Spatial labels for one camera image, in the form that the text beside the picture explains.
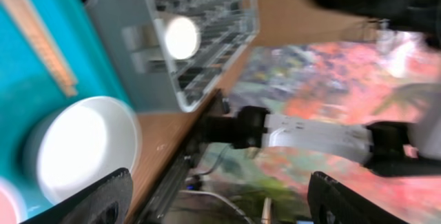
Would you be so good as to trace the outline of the white cup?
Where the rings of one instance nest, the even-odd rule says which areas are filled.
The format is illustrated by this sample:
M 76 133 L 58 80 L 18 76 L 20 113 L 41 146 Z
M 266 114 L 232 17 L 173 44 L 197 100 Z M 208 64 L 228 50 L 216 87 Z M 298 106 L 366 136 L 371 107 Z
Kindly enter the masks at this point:
M 159 12 L 158 16 L 164 24 L 165 48 L 176 60 L 189 59 L 196 54 L 201 44 L 201 31 L 191 18 Z

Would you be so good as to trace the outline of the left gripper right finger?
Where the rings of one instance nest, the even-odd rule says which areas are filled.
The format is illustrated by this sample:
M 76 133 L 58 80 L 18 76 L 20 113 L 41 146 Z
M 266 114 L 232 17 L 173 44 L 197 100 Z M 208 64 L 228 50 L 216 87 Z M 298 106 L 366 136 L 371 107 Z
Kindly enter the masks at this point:
M 315 224 L 407 224 L 323 172 L 312 173 L 307 202 Z

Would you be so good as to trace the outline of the pink bowl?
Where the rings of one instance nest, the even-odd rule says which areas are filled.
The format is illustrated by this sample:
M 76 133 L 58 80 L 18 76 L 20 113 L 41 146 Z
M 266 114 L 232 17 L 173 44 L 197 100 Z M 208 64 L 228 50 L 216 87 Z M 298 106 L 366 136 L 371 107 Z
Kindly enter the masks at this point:
M 18 189 L 1 177 L 1 224 L 18 224 L 28 218 L 25 202 Z

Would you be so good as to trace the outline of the grey bowl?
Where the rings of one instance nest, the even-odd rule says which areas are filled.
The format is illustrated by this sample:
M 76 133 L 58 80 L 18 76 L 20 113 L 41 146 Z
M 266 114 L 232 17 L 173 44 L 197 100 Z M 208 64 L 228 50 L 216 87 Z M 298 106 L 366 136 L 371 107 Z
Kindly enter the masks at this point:
M 23 166 L 56 205 L 121 167 L 133 172 L 141 148 L 135 111 L 119 99 L 94 96 L 39 121 L 25 142 Z

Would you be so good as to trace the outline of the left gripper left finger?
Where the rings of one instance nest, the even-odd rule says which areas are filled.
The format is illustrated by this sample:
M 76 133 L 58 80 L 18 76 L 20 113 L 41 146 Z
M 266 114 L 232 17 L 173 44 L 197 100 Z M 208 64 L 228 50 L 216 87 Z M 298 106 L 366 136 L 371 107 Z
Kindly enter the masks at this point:
M 130 171 L 122 167 L 23 224 L 122 224 L 132 192 Z

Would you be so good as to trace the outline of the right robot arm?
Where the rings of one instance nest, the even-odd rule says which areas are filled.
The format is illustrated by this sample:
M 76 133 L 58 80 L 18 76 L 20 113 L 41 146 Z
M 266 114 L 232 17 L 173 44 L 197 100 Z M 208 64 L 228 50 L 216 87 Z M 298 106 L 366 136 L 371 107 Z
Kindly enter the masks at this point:
M 382 177 L 440 174 L 440 0 L 257 0 L 258 92 L 205 141 L 294 147 Z

